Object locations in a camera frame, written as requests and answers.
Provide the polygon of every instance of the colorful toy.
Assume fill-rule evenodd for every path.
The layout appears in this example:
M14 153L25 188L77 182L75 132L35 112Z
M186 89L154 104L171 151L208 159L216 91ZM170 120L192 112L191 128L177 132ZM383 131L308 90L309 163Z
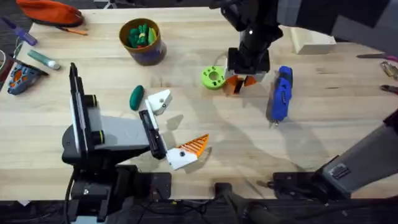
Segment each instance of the colorful toy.
M127 37L132 48L143 48L153 44L156 40L156 32L153 28L148 27L147 24L139 25L138 29L130 30Z
M18 95L32 86L41 75L48 75L46 72L18 62L17 66L11 72L11 79L8 83L8 93Z
M209 90L218 90L225 84L224 70L219 66L210 66L201 73L201 82Z

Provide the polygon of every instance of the orange handle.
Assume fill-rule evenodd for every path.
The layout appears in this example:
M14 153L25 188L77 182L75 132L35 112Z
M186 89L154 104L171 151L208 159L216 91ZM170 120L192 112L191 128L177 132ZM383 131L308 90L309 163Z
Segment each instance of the orange handle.
M76 29L69 29L69 28L66 28L66 30L68 32L71 32L71 33L74 33L74 34L87 35L87 32L83 31L83 30L76 30Z

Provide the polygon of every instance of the green tape roll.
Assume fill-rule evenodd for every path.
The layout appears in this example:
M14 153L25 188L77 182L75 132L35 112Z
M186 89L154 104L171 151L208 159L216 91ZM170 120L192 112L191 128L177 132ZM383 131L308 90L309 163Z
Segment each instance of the green tape roll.
M224 69L219 66L206 67L201 73L201 82L209 90L218 90L225 84Z

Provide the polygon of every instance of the wooden table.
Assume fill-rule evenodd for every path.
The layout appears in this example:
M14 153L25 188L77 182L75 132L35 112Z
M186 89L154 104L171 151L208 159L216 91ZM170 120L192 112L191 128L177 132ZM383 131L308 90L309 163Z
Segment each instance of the wooden table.
M369 134L398 105L398 97L379 90L394 84L379 60L355 58L374 50L338 44L328 55L295 55L285 37L271 47L271 71L281 65L294 70L289 118L269 128L265 117L274 72L238 96L207 90L200 73L223 65L228 47L239 34L219 11L207 8L85 10L89 36L34 24L34 47L57 60L56 72L27 56L18 59L50 73L19 96L0 94L0 199L62 199L72 167L61 161L61 137L71 124L68 82L75 62L86 93L96 94L103 115L138 118L129 109L136 85L147 94L169 88L173 101L157 118L168 145L210 134L200 161L173 171L167 161L150 153L126 161L143 171L171 172L173 198L207 198L215 182L231 182L243 197L274 198L260 187L273 172L316 170ZM118 39L121 26L134 18L156 21L167 44L167 57L153 67L138 65ZM398 176L373 183L355 197L386 197L397 193Z

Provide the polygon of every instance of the glue stick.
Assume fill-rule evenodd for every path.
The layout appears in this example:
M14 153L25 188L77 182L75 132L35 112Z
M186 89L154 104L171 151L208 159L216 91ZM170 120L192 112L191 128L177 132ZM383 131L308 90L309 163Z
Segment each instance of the glue stick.
M29 56L31 56L33 59L43 63L44 65L54 69L54 70L58 70L61 68L61 66L54 60L34 51L34 50L30 50L27 53Z

